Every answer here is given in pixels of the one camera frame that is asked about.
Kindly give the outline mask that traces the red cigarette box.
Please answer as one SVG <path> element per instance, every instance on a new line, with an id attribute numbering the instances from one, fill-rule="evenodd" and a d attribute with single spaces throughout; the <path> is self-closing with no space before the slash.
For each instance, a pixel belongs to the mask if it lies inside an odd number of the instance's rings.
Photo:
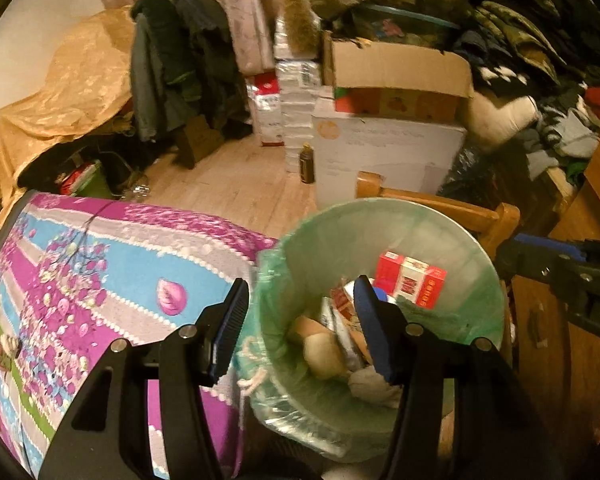
<path id="1" fill-rule="evenodd" d="M 395 300 L 405 300 L 423 309 L 437 304 L 446 281 L 446 271 L 397 252 L 384 252 L 378 260 L 375 286 Z"/>

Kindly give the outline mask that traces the white barcode wrapper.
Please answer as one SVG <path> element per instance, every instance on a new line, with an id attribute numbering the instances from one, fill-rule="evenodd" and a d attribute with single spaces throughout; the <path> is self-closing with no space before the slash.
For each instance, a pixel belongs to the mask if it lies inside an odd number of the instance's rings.
<path id="1" fill-rule="evenodd" d="M 351 372 L 373 364 L 362 324 L 354 306 L 353 283 L 340 284 L 329 290 L 321 300 L 319 322 L 332 330 L 343 353 L 345 365 Z"/>

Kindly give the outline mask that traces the white fluffy towel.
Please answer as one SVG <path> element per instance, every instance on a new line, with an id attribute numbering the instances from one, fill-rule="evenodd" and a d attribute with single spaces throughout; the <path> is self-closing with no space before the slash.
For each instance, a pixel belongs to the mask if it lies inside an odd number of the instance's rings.
<path id="1" fill-rule="evenodd" d="M 391 386 L 373 366 L 361 368 L 350 374 L 347 385 L 351 395 L 364 402 L 385 408 L 398 408 L 400 405 L 402 388 Z"/>

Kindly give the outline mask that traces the beige foam sponge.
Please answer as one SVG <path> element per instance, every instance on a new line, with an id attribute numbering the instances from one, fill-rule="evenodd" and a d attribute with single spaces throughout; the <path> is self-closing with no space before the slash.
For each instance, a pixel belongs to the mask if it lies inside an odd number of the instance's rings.
<path id="1" fill-rule="evenodd" d="M 350 371 L 333 330 L 300 315 L 290 325 L 287 338 L 302 347 L 303 359 L 319 380 L 345 380 Z"/>

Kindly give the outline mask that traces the green lined trash bin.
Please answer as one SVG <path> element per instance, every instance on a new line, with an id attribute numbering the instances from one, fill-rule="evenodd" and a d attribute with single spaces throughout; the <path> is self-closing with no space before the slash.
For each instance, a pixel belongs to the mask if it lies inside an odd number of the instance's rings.
<path id="1" fill-rule="evenodd" d="M 393 408 L 354 398 L 344 380 L 319 380 L 287 331 L 316 314 L 341 280 L 375 274 L 388 249 L 446 271 L 437 304 L 417 321 L 460 344 L 486 337 L 500 346 L 506 298 L 481 233 L 435 209 L 389 198 L 358 198 L 299 223 L 257 258 L 257 278 L 235 356 L 252 411 L 269 430 L 337 462 L 387 449 Z"/>

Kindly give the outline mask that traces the wooden dresser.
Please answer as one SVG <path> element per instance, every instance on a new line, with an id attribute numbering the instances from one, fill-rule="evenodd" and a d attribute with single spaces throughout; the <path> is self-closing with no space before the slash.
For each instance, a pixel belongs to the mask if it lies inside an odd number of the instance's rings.
<path id="1" fill-rule="evenodd" d="M 600 145 L 586 182 L 549 236 L 600 240 Z M 565 463 L 580 462 L 600 439 L 600 338 L 566 322 L 565 304 L 545 284 L 516 276 L 519 372 Z"/>

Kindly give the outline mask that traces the colourful floral bed cover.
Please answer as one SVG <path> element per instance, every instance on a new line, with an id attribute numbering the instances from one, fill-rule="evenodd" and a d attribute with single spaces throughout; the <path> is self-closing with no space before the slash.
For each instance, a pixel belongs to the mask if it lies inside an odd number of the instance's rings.
<path id="1" fill-rule="evenodd" d="M 112 341 L 196 321 L 274 240 L 188 210 L 34 192 L 0 226 L 0 437 L 31 476 Z"/>

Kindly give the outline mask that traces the white HP box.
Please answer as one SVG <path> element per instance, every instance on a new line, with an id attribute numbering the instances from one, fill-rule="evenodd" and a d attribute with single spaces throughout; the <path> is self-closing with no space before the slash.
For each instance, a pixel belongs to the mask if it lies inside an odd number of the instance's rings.
<path id="1" fill-rule="evenodd" d="M 443 184 L 466 129 L 460 126 L 357 116 L 321 96 L 312 114 L 318 208 L 354 200 L 361 171 L 390 188 L 434 194 Z"/>

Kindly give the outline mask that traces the dark glass bottle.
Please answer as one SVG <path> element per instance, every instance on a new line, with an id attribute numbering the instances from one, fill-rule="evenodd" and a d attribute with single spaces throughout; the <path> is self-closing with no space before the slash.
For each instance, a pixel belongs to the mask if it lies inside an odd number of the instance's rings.
<path id="1" fill-rule="evenodd" d="M 308 144 L 304 143 L 299 155 L 300 179 L 305 184 L 315 182 L 314 151 Z"/>

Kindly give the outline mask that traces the green storage box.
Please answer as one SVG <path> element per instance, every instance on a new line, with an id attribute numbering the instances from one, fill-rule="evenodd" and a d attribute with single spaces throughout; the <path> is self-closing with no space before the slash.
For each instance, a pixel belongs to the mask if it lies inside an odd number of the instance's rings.
<path id="1" fill-rule="evenodd" d="M 99 160 L 84 162 L 70 174 L 60 176 L 57 185 L 59 193 L 65 196 L 106 198 L 106 200 L 114 198 Z"/>

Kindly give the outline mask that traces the pile of dark clothes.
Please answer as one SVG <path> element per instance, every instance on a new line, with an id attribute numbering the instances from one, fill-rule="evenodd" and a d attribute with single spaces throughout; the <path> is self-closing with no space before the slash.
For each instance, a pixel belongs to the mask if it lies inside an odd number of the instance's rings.
<path id="1" fill-rule="evenodd" d="M 476 91 L 533 102 L 518 127 L 526 175 L 561 168 L 582 185 L 600 142 L 600 117 L 585 101 L 600 89 L 600 11 L 592 0 L 468 0 L 452 52 L 471 66 Z"/>

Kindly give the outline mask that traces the brown cardboard box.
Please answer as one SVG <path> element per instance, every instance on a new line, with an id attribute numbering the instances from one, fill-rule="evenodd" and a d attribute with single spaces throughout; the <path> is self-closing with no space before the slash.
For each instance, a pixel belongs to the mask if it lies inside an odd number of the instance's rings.
<path id="1" fill-rule="evenodd" d="M 452 124 L 473 92 L 469 63 L 452 52 L 327 35 L 324 61 L 339 113 Z"/>

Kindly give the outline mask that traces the red white bag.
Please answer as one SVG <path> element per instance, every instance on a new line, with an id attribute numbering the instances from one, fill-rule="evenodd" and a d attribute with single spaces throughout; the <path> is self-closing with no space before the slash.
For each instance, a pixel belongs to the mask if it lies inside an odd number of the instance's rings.
<path id="1" fill-rule="evenodd" d="M 279 83 L 274 72 L 247 79 L 253 131 L 263 146 L 283 145 L 283 113 Z"/>

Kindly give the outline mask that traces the dark jacket on chair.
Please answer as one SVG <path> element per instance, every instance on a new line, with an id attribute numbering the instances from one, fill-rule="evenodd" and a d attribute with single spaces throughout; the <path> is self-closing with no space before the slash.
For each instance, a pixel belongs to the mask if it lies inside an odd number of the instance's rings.
<path id="1" fill-rule="evenodd" d="M 131 56 L 140 140 L 158 139 L 202 116 L 227 139 L 252 133 L 245 81 L 216 0 L 137 0 Z"/>

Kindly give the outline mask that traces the yellow cloth covered furniture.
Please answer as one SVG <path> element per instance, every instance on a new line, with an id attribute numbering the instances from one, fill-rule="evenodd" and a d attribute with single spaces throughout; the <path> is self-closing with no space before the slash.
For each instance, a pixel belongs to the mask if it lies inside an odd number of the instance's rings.
<path id="1" fill-rule="evenodd" d="M 0 228 L 24 194 L 18 178 L 57 144 L 87 134 L 131 131 L 131 8 L 99 12 L 73 26 L 42 88 L 0 108 Z"/>

